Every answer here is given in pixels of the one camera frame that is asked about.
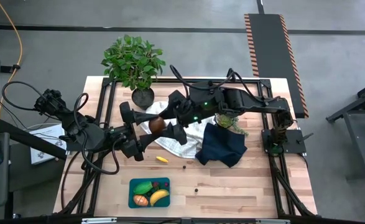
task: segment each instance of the yellow banana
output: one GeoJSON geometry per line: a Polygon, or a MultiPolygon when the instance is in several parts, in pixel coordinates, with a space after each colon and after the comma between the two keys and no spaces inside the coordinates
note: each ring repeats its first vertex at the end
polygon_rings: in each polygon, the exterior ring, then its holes
{"type": "Polygon", "coordinates": [[[156,156],[156,159],[162,161],[162,162],[165,162],[165,163],[168,163],[169,161],[164,159],[163,157],[160,157],[160,156],[156,156]]]}
{"type": "Polygon", "coordinates": [[[152,196],[150,196],[150,205],[153,206],[160,198],[164,198],[169,195],[170,193],[168,192],[168,190],[164,189],[154,192],[152,196]]]}

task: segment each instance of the small plant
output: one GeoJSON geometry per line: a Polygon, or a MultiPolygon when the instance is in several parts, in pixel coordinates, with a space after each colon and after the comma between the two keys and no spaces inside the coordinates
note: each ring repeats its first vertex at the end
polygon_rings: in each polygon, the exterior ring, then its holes
{"type": "Polygon", "coordinates": [[[154,44],[143,41],[141,37],[125,35],[119,37],[110,48],[104,51],[105,59],[101,64],[108,67],[104,74],[112,80],[122,82],[131,90],[149,89],[152,77],[163,72],[165,62],[157,56],[163,54],[162,49],[154,49],[154,44]]]}
{"type": "Polygon", "coordinates": [[[229,127],[233,127],[233,129],[240,134],[244,134],[246,137],[249,136],[249,133],[243,129],[241,129],[238,126],[238,121],[239,118],[235,117],[235,118],[231,118],[229,116],[223,115],[223,114],[218,114],[215,117],[216,119],[216,123],[218,125],[220,125],[223,128],[229,128],[229,127]]]}

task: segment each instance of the orange cable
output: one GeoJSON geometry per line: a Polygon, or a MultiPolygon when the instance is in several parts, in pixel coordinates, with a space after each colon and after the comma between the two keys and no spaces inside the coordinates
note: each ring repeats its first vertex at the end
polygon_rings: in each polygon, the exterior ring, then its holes
{"type": "MultiPolygon", "coordinates": [[[[21,60],[22,60],[22,54],[23,54],[23,45],[22,45],[21,37],[19,36],[18,30],[16,29],[16,27],[15,27],[14,23],[12,22],[12,19],[8,16],[7,11],[3,8],[3,6],[1,5],[1,3],[0,3],[0,8],[1,8],[1,10],[4,12],[4,14],[6,15],[6,17],[8,18],[8,21],[11,23],[12,28],[14,28],[14,31],[15,31],[16,36],[17,36],[17,38],[18,38],[20,51],[19,51],[19,58],[18,58],[18,62],[16,63],[16,65],[20,65],[20,62],[21,62],[21,60]]],[[[14,68],[14,71],[12,72],[11,77],[9,77],[9,79],[8,79],[7,83],[9,83],[9,82],[12,80],[12,78],[14,78],[14,76],[15,76],[15,74],[16,74],[16,71],[17,71],[17,69],[16,69],[16,68],[14,68]]]]}

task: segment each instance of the toy orange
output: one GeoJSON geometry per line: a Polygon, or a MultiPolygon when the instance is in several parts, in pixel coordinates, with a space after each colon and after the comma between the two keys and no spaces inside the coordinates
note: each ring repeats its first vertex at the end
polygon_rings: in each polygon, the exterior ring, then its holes
{"type": "Polygon", "coordinates": [[[143,195],[134,195],[134,202],[138,206],[147,206],[148,201],[143,195]]]}

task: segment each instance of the white cloth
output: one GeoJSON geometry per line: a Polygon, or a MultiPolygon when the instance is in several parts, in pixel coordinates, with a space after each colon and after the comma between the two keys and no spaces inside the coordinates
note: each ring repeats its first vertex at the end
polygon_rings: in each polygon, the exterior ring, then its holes
{"type": "MultiPolygon", "coordinates": [[[[164,109],[166,109],[168,104],[168,102],[164,101],[155,102],[146,110],[146,113],[159,114],[164,109]]],[[[169,125],[169,122],[171,122],[172,125],[177,124],[177,120],[175,118],[165,120],[165,125],[169,125]]],[[[201,144],[203,143],[203,136],[207,123],[215,124],[214,116],[203,119],[201,121],[201,124],[195,122],[193,124],[190,124],[189,127],[184,128],[185,132],[187,133],[188,142],[183,146],[181,146],[177,140],[165,137],[160,137],[156,139],[155,142],[176,156],[194,159],[197,151],[201,149],[201,144]]],[[[140,124],[140,126],[146,133],[150,134],[148,121],[140,124]]]]}

